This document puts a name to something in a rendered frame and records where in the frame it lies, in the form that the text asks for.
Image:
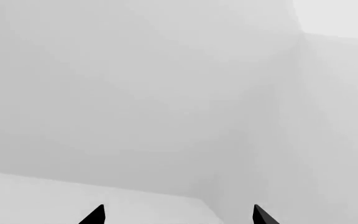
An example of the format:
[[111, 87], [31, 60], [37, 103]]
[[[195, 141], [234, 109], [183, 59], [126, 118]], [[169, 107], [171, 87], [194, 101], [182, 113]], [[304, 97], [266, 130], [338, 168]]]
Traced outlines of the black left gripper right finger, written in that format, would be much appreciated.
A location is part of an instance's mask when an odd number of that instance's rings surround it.
[[254, 224], [279, 224], [279, 222], [277, 222], [259, 205], [254, 205], [252, 219]]

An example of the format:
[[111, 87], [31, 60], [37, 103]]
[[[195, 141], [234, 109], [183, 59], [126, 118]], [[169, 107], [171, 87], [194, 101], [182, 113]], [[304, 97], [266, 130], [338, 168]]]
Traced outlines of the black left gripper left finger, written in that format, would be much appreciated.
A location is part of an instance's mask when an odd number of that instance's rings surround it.
[[79, 224], [104, 224], [105, 210], [104, 205], [99, 205], [88, 216], [86, 216]]

